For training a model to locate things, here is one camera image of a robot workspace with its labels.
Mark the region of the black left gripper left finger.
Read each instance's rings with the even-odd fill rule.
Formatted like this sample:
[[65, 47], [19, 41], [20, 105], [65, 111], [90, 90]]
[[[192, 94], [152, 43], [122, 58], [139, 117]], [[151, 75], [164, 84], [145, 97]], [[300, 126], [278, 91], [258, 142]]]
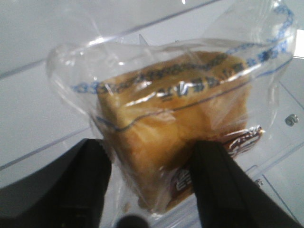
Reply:
[[97, 228], [111, 175], [103, 142], [83, 139], [0, 190], [3, 228]]

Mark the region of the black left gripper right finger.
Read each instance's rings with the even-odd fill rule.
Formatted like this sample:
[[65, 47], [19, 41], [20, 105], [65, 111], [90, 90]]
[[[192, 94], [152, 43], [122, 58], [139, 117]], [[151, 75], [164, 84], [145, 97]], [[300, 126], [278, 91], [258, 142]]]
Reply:
[[198, 141], [190, 175], [203, 228], [299, 228], [228, 155], [222, 144]]

